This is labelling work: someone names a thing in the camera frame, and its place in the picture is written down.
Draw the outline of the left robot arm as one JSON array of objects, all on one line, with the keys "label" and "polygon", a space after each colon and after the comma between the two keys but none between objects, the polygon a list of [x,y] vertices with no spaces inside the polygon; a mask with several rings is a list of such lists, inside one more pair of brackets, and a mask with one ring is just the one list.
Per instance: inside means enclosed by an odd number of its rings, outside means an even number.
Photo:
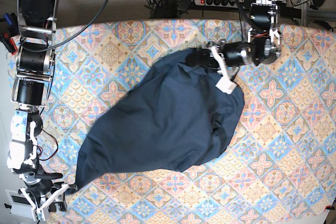
[{"label": "left robot arm", "polygon": [[187,56],[186,64],[221,70],[222,66],[271,64],[281,55],[278,31],[279,5],[283,0],[234,0],[242,19],[250,25],[246,40],[208,42]]}]

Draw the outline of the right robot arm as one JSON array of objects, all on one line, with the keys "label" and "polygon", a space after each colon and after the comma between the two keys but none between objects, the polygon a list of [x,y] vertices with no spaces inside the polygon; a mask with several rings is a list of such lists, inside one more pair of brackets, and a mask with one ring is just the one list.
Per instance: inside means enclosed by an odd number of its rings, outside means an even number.
[{"label": "right robot arm", "polygon": [[66,190],[61,173],[48,173],[40,164],[42,149],[37,138],[43,131],[40,108],[45,107],[55,74],[54,33],[58,0],[17,0],[17,19],[12,27],[20,35],[15,60],[12,101],[17,109],[11,122],[12,140],[7,166],[25,187],[19,189],[32,215],[46,219],[66,211]]}]

